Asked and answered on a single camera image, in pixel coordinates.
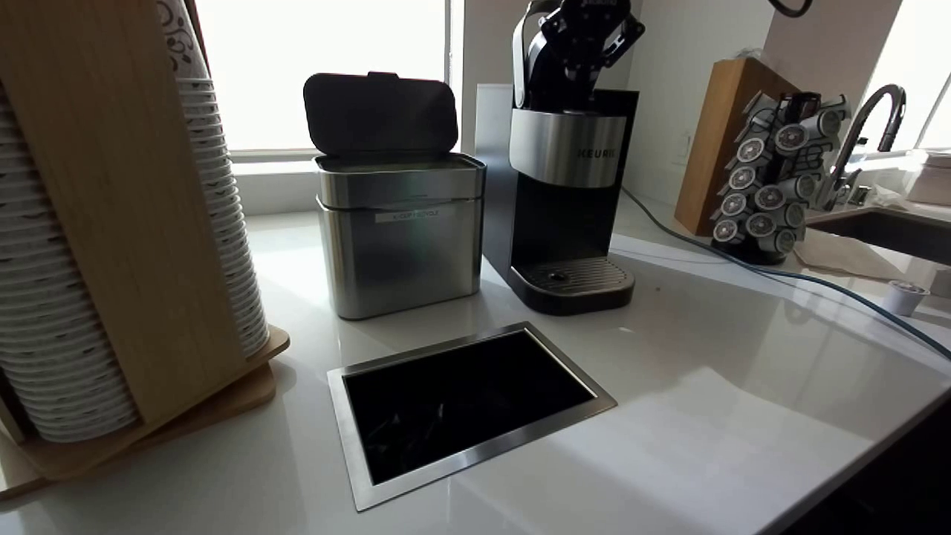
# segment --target wooden stand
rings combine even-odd
[[[60,480],[237,385],[288,339],[274,329],[242,357],[154,0],[0,0],[0,81],[141,409],[121,433],[14,446]]]
[[[713,66],[676,210],[679,223],[693,235],[713,232],[716,189],[725,183],[725,162],[737,152],[734,136],[744,128],[744,107],[757,91],[778,97],[781,91],[796,91],[796,87],[757,58],[723,58]]]

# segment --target chrome faucet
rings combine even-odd
[[[860,140],[872,109],[882,100],[882,94],[893,97],[893,113],[888,113],[888,122],[887,122],[887,131],[882,131],[882,140],[881,140],[881,152],[888,152],[894,136],[899,136],[899,128],[901,128],[901,119],[903,119],[903,104],[907,104],[907,91],[903,87],[899,84],[887,84],[881,87],[876,91],[872,91],[872,97],[860,107],[854,125],[849,125],[849,133],[845,136],[839,154],[835,154],[835,162],[830,170],[830,177],[833,177],[833,186],[839,189],[841,183],[854,183],[860,177],[860,173],[854,173],[849,177],[845,177],[845,165],[849,162],[854,157],[854,149],[861,146],[866,140]]]

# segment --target stainless steel canister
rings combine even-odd
[[[318,204],[340,318],[371,318],[472,295],[482,264],[485,165],[323,162]]]

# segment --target coffee maker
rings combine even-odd
[[[537,311],[631,301],[633,275],[607,250],[640,94],[594,84],[641,32],[631,0],[536,0],[511,36],[511,87],[476,90],[482,252]]]

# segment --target white countertop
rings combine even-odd
[[[951,362],[857,302],[671,246],[625,200],[633,302],[551,318],[485,264],[482,290],[374,321],[326,301],[315,214],[249,220],[268,321],[291,333],[274,405],[50,486],[0,532],[576,535],[757,532],[930,408]],[[951,342],[925,305],[928,333]],[[618,408],[395,503],[355,510],[326,372],[533,321]]]

